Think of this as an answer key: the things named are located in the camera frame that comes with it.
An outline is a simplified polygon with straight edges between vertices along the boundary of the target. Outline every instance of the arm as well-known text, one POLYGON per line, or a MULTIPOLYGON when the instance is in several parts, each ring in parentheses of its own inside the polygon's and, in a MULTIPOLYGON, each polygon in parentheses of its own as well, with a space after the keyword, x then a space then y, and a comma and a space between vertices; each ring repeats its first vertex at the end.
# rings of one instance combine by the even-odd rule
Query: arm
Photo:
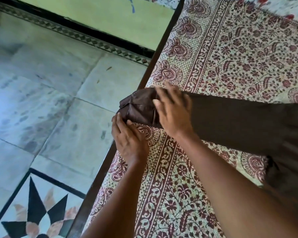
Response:
POLYGON ((177 86, 167 84, 154 100, 160 123, 191 160, 226 237, 298 237, 298 221, 261 188, 205 146, 193 132, 192 102, 184 104, 177 86))
POLYGON ((130 120, 124 124, 120 113, 113 117, 111 133, 128 169, 82 238, 134 236, 139 190, 149 147, 130 120))

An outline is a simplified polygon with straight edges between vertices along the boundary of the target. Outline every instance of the printed bedspread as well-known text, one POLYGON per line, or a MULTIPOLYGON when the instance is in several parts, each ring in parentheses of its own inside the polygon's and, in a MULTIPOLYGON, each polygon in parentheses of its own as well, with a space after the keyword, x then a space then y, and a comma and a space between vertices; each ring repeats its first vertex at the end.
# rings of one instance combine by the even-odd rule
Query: printed bedspread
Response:
MULTIPOLYGON (((260 102, 298 103, 298 22, 243 0, 186 0, 147 87, 260 102)), ((224 237, 192 164, 163 130, 140 126, 150 146, 136 237, 224 237)), ((265 157, 207 143, 257 185, 265 157)), ((85 228, 126 171, 116 153, 85 228)))

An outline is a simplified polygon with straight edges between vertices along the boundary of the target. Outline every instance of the folded cloth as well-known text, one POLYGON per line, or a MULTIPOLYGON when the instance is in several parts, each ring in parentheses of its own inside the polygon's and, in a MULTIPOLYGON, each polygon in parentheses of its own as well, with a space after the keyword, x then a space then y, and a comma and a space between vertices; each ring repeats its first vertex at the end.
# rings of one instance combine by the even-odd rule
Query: folded cloth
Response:
MULTIPOLYGON (((268 156, 265 182, 294 201, 293 206, 298 210, 298 104, 187 94, 193 102, 192 126, 199 137, 268 156)), ((153 99, 159 99, 155 89, 145 88, 120 101, 123 120, 162 128, 153 99)))

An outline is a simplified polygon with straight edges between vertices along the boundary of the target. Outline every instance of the floor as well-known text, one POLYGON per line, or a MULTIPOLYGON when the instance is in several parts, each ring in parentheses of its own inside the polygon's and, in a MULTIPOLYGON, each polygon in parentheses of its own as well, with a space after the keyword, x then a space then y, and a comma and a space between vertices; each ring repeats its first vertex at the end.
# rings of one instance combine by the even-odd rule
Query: floor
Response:
POLYGON ((67 234, 146 68, 0 13, 0 238, 67 234))

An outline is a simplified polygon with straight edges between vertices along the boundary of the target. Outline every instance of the hand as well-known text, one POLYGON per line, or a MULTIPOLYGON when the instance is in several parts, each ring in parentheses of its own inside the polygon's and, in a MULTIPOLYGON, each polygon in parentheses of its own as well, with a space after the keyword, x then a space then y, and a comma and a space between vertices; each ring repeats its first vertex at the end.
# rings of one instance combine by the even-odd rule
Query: hand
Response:
POLYGON ((184 101, 179 87, 166 83, 168 95, 163 88, 156 87, 160 100, 154 99, 153 103, 159 114, 159 121, 167 134, 175 140, 183 135, 193 133, 191 124, 192 100, 185 94, 184 101))
POLYGON ((111 135, 114 137, 117 150, 125 162, 130 165, 146 165, 149 146, 145 136, 128 120, 123 122, 120 113, 112 118, 111 135))

